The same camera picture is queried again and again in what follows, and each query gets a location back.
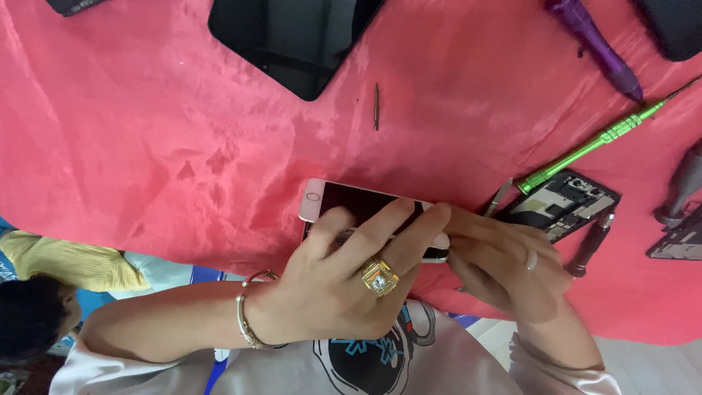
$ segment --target white t-shirt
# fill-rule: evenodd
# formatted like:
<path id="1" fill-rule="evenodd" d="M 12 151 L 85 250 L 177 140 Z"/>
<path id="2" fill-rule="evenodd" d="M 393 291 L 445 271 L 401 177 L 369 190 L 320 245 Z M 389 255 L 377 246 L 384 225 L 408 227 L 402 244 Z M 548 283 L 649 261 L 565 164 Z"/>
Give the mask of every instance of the white t-shirt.
<path id="1" fill-rule="evenodd" d="M 239 336 L 236 328 L 232 336 Z M 231 350 L 229 360 L 211 395 L 620 394 L 608 373 L 541 363 L 516 337 L 508 374 L 460 325 L 413 301 L 377 340 Z M 171 363 L 145 363 L 95 354 L 78 341 L 49 394 L 202 395 L 213 362 L 211 349 Z"/>

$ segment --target diamond ring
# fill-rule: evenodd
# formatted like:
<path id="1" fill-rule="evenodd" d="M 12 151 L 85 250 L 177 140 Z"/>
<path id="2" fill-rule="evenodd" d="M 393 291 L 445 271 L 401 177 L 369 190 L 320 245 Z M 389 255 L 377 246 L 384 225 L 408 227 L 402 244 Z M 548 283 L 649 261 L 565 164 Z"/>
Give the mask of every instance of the diamond ring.
<path id="1" fill-rule="evenodd" d="M 379 256 L 373 255 L 361 268 L 363 282 L 379 297 L 392 291 L 399 277 Z"/>

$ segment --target red tablecloth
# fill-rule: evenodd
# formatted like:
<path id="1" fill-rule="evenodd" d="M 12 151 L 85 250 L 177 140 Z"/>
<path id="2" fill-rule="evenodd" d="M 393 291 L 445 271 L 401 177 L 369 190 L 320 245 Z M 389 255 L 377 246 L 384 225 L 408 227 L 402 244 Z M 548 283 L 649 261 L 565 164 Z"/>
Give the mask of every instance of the red tablecloth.
<path id="1" fill-rule="evenodd" d="M 587 2 L 660 98 L 702 70 L 670 63 L 626 0 Z M 321 98 L 306 103 L 210 36 L 210 2 L 109 0 L 72 18 L 0 0 L 0 215 L 28 231 L 236 273 L 281 270 L 305 180 L 468 208 L 632 110 L 536 0 L 388 0 Z M 373 86 L 382 119 L 373 130 Z M 647 259 L 650 213 L 702 136 L 702 91 L 573 168 L 623 193 L 571 299 L 597 335 L 702 335 L 702 263 Z M 582 238 L 558 247 L 570 257 Z M 425 265 L 415 291 L 494 311 Z"/>

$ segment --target bracelet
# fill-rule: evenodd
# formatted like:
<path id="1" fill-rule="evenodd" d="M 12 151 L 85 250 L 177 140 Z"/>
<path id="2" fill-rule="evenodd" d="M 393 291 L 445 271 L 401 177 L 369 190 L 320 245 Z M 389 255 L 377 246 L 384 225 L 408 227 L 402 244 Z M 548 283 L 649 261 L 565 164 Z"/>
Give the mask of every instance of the bracelet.
<path id="1" fill-rule="evenodd" d="M 268 277 L 271 280 L 278 279 L 278 275 L 270 270 L 259 271 L 242 282 L 241 287 L 248 287 L 254 278 L 261 276 Z M 249 323 L 246 321 L 246 317 L 244 316 L 244 300 L 246 300 L 246 292 L 241 291 L 241 293 L 237 295 L 237 321 L 239 321 L 239 332 L 241 333 L 241 336 L 244 338 L 244 340 L 246 340 L 246 343 L 249 343 L 249 346 L 253 347 L 254 349 L 271 349 L 275 347 L 260 341 L 249 328 Z"/>

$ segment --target purple screwdriver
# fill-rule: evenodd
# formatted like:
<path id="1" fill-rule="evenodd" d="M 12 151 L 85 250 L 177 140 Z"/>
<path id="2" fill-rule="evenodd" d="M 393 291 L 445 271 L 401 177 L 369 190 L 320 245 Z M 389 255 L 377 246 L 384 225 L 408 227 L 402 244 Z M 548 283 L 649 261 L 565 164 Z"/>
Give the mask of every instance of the purple screwdriver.
<path id="1" fill-rule="evenodd" d="M 546 0 L 546 10 L 558 15 L 563 24 L 578 37 L 604 76 L 618 91 L 636 103 L 643 104 L 644 91 L 639 80 L 604 39 L 580 0 Z"/>

